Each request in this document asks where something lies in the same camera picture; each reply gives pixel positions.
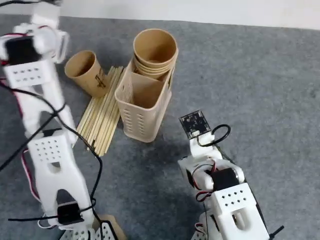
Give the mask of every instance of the paper cup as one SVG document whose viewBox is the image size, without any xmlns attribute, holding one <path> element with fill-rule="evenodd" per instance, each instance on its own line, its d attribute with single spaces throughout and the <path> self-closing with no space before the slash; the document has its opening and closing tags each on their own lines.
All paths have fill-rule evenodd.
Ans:
<svg viewBox="0 0 320 240">
<path fill-rule="evenodd" d="M 92 51 L 85 50 L 75 54 L 65 64 L 64 72 L 94 98 L 103 97 L 109 90 L 110 83 Z"/>
<path fill-rule="evenodd" d="M 178 50 L 175 38 L 162 29 L 146 29 L 133 41 L 136 58 L 145 67 L 161 69 L 171 64 Z"/>
</svg>

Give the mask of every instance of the black cable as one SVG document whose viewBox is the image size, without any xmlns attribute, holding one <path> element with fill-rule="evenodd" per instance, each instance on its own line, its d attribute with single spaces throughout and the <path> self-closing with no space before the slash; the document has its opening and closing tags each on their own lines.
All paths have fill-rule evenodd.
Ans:
<svg viewBox="0 0 320 240">
<path fill-rule="evenodd" d="M 225 133 L 222 137 L 220 137 L 220 138 L 217 139 L 217 140 L 213 140 L 213 141 L 210 142 L 210 143 L 201 144 L 201 143 L 199 142 L 199 136 L 197 136 L 197 137 L 196 137 L 196 141 L 197 141 L 198 145 L 201 146 L 201 147 L 211 147 L 211 146 L 216 145 L 216 144 L 222 142 L 223 140 L 225 140 L 225 139 L 229 136 L 229 134 L 230 134 L 230 132 L 231 132 L 231 127 L 230 127 L 228 124 L 221 124 L 221 125 L 216 126 L 216 127 L 212 130 L 211 134 L 214 135 L 215 132 L 216 132 L 218 129 L 220 129 L 220 128 L 227 128 L 226 133 Z"/>
<path fill-rule="evenodd" d="M 96 154 L 95 152 L 95 149 L 86 141 L 86 139 L 84 139 L 83 136 L 81 136 L 77 131 L 75 131 L 74 129 L 72 129 L 71 127 L 69 127 L 68 125 L 66 125 L 66 123 L 64 121 L 62 121 L 62 119 L 60 118 L 59 116 L 59 111 L 60 110 L 56 110 L 52 104 L 47 101 L 43 96 L 41 95 L 38 95 L 36 93 L 33 93 L 33 92 L 29 92 L 29 91 L 25 91 L 25 90 L 20 90 L 20 89 L 15 89 L 15 88 L 11 88 L 5 84 L 3 84 L 2 82 L 0 82 L 0 87 L 3 87 L 11 92 L 16 92 L 16 93 L 22 93 L 22 94 L 26 94 L 26 95 L 30 95 L 30 96 L 33 96 L 43 102 L 45 102 L 51 109 L 52 109 L 52 116 L 54 117 L 57 117 L 58 120 L 60 121 L 60 123 L 69 131 L 71 131 L 73 134 L 75 134 L 76 136 L 78 136 L 78 138 L 80 138 L 84 144 L 90 149 L 90 151 L 92 152 L 92 154 L 95 156 L 95 158 L 98 160 L 99 162 L 99 171 L 98 171 L 98 174 L 97 174 L 97 177 L 96 177 L 96 180 L 95 180 L 95 183 L 93 185 L 93 188 L 92 188 L 92 191 L 91 191 L 91 194 L 90 194 L 90 199 L 91 199 L 91 206 L 85 208 L 85 209 L 82 209 L 80 212 L 83 212 L 83 211 L 86 211 L 86 210 L 89 210 L 89 209 L 92 209 L 92 212 L 93 212 L 93 215 L 97 218 L 97 220 L 99 221 L 99 225 L 100 225 L 100 228 L 102 228 L 102 221 L 101 219 L 99 218 L 99 216 L 97 215 L 96 211 L 94 210 L 94 206 L 96 205 L 96 199 L 94 198 L 94 195 L 95 195 L 95 192 L 97 190 L 97 187 L 98 187 L 98 184 L 99 184 L 99 181 L 100 181 L 100 178 L 101 178 L 101 174 L 102 174 L 102 168 L 103 168 L 103 162 L 102 162 L 102 159 Z M 32 139 L 34 138 L 34 136 L 31 136 L 28 141 L 30 142 Z M 10 218 L 9 221 L 18 221 L 18 222 L 27 222 L 27 221 L 38 221 L 38 220 L 45 220 L 45 219 L 54 219 L 54 218 L 57 218 L 58 216 L 47 216 L 47 217 L 38 217 L 38 218 Z"/>
<path fill-rule="evenodd" d="M 39 3 L 38 1 L 22 1 L 22 0 L 12 0 L 12 1 L 5 1 L 0 3 L 0 7 L 4 7 L 10 4 L 36 4 Z"/>
</svg>

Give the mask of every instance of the gray carpet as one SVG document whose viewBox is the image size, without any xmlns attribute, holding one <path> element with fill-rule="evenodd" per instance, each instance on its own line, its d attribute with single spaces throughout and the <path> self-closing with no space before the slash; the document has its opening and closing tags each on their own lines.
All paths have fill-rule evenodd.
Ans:
<svg viewBox="0 0 320 240">
<path fill-rule="evenodd" d="M 0 16 L 1 33 L 27 21 Z M 202 109 L 211 127 L 228 123 L 221 144 L 246 174 L 270 231 L 279 240 L 320 239 L 320 32 L 172 21 L 61 19 L 69 56 L 85 49 L 101 65 L 124 66 L 134 36 L 163 28 L 179 45 L 173 94 L 153 143 L 127 138 L 119 123 L 98 187 L 97 211 L 115 215 L 131 240 L 188 240 L 203 209 L 183 181 L 177 160 L 189 154 L 178 118 Z M 57 66 L 66 102 L 78 123 L 89 96 Z M 24 141 L 15 98 L 0 89 L 0 161 Z M 82 143 L 76 161 L 93 186 L 98 164 Z M 11 217 L 42 215 L 19 159 L 0 173 L 0 239 L 55 240 L 57 229 Z"/>
</svg>

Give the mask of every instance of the bamboo skewer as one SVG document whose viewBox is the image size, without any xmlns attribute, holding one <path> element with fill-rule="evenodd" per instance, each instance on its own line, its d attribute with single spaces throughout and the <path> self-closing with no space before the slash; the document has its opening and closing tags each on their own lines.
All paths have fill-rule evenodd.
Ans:
<svg viewBox="0 0 320 240">
<path fill-rule="evenodd" d="M 124 74 L 125 71 L 122 72 L 121 76 L 119 77 L 118 81 L 123 77 L 123 74 Z M 113 110 L 113 106 L 114 104 L 116 103 L 116 98 L 115 96 L 113 95 L 112 96 L 112 99 L 111 99 L 111 107 L 109 109 L 107 109 L 107 112 L 105 113 L 105 116 L 108 116 L 108 115 L 111 115 L 112 113 L 112 110 Z M 107 133 L 107 125 L 108 125 L 109 121 L 104 121 L 100 127 L 100 131 L 99 131 L 99 134 L 97 136 L 97 143 L 100 143 L 102 142 L 106 137 L 106 133 Z"/>
<path fill-rule="evenodd" d="M 122 66 L 110 68 L 106 76 L 111 83 L 109 92 L 104 97 L 91 98 L 76 128 L 76 131 L 95 147 L 99 156 L 107 153 L 120 118 L 115 90 L 124 72 Z"/>
<path fill-rule="evenodd" d="M 100 129 L 101 123 L 104 119 L 104 113 L 106 112 L 106 109 L 108 108 L 109 104 L 110 104 L 110 99 L 112 98 L 115 89 L 117 87 L 117 83 L 118 83 L 118 77 L 121 73 L 121 68 L 116 68 L 113 75 L 112 75 L 112 80 L 111 80 L 111 87 L 109 92 L 104 96 L 102 104 L 99 106 L 99 110 L 98 110 L 98 114 L 97 117 L 94 120 L 93 123 L 93 128 L 92 131 L 88 137 L 88 142 L 90 144 L 92 144 L 93 139 L 96 138 L 98 131 Z"/>
</svg>

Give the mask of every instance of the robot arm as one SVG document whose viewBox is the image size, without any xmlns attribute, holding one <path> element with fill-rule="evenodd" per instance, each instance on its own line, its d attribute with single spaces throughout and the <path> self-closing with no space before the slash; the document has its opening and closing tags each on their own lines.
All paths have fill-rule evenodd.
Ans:
<svg viewBox="0 0 320 240">
<path fill-rule="evenodd" d="M 180 118 L 190 138 L 191 156 L 178 161 L 183 177 L 195 190 L 196 200 L 206 212 L 196 223 L 192 240 L 269 240 L 256 199 L 245 181 L 244 172 L 223 159 L 201 111 Z"/>
<path fill-rule="evenodd" d="M 65 58 L 69 41 L 69 35 L 57 29 L 58 23 L 59 6 L 48 2 L 37 3 L 31 23 L 16 26 L 13 33 L 0 37 L 0 59 L 12 89 L 42 96 L 56 111 L 59 110 L 59 119 L 75 129 L 54 64 Z M 34 96 L 18 92 L 16 97 L 22 112 L 25 135 L 29 138 L 40 127 L 41 113 L 46 111 L 53 114 L 53 110 Z M 86 181 L 72 150 L 76 136 L 59 120 L 58 123 L 60 128 L 41 131 L 28 143 L 35 168 L 37 192 L 45 215 L 59 216 L 48 219 L 50 225 L 84 232 L 78 237 L 88 239 L 87 230 L 92 227 L 95 218 Z M 57 193 L 62 189 L 75 202 L 58 205 Z"/>
</svg>

